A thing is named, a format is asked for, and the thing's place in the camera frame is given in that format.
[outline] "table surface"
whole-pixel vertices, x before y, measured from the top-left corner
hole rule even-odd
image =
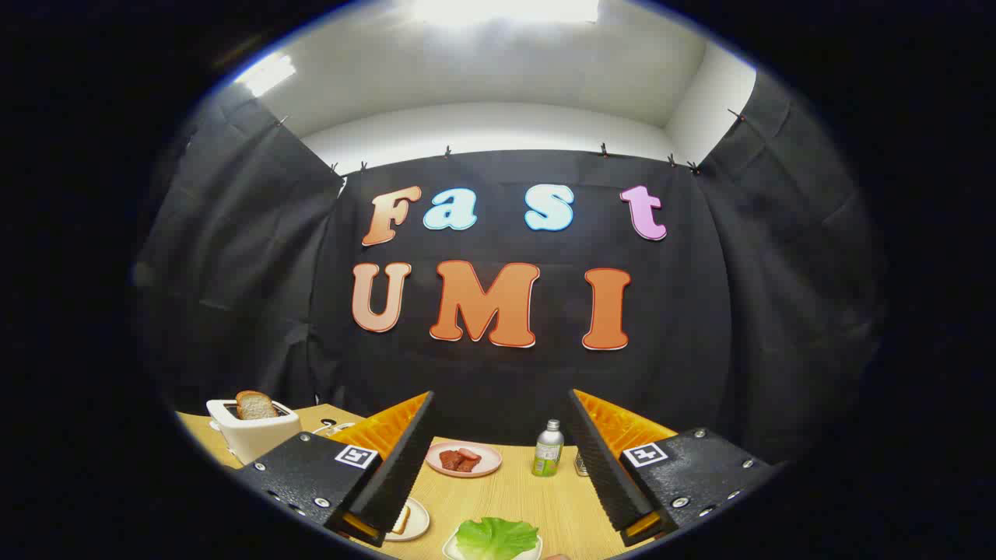
[[[301,418],[302,429],[307,431],[322,427],[322,419],[332,419],[336,423],[363,420],[330,405],[295,412]],[[242,467],[228,451],[221,432],[209,425],[210,417],[177,414],[219,462]],[[433,443],[441,441],[452,439],[436,437]],[[442,545],[460,523],[467,519],[479,521],[482,516],[522,520],[539,527],[543,539],[542,558],[566,554],[572,560],[604,560],[650,542],[623,546],[602,510],[591,479],[579,476],[574,469],[577,447],[565,446],[557,474],[541,478],[530,472],[533,446],[491,446],[501,453],[502,465],[495,472],[477,478],[447,476],[423,462],[410,497],[425,506],[429,513],[429,528],[414,540],[384,541],[379,551],[402,560],[444,558]]]

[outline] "ceiling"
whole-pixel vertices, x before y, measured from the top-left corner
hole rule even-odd
[[[705,39],[627,0],[597,23],[439,27],[411,0],[370,2],[304,31],[278,52],[297,73],[262,98],[299,137],[379,113],[432,105],[557,105],[664,127],[702,62]]]

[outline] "plate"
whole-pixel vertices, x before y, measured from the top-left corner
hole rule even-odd
[[[405,503],[411,508],[411,513],[408,515],[408,523],[404,526],[404,532],[399,535],[388,532],[383,540],[411,540],[422,536],[425,531],[429,530],[429,512],[426,511],[425,506],[413,498],[409,498]]]
[[[457,525],[456,530],[450,535],[449,540],[446,544],[442,545],[442,555],[449,560],[466,560],[462,554],[460,554],[460,549],[456,547],[456,531],[460,530],[460,526]],[[543,553],[543,537],[536,535],[536,548],[532,550],[527,550],[512,560],[540,560],[540,554]]]
[[[481,455],[481,461],[475,464],[474,469],[470,472],[457,472],[456,470],[443,468],[442,462],[439,460],[439,454],[444,451],[455,451],[460,447],[466,447],[478,455]],[[444,441],[429,448],[429,453],[425,456],[425,462],[429,463],[429,466],[431,466],[433,470],[437,470],[449,476],[455,476],[457,478],[474,478],[476,476],[491,474],[495,470],[498,470],[498,467],[501,466],[501,453],[499,453],[494,447],[483,443],[471,443],[470,441]]]

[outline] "meat slice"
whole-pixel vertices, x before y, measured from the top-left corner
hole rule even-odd
[[[460,462],[464,460],[463,455],[456,451],[444,451],[439,454],[439,462],[446,470],[457,470]]]
[[[460,453],[465,459],[478,460],[481,458],[481,455],[478,455],[466,447],[460,447],[456,450],[456,452]]]
[[[463,459],[460,461],[460,464],[456,465],[456,470],[459,472],[470,472],[479,462],[481,462],[480,456],[476,459]]]

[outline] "green bottle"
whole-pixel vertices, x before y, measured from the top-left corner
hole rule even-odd
[[[536,440],[536,457],[533,459],[533,474],[553,476],[557,474],[561,451],[564,450],[564,435],[560,432],[559,420],[548,420],[547,429]]]

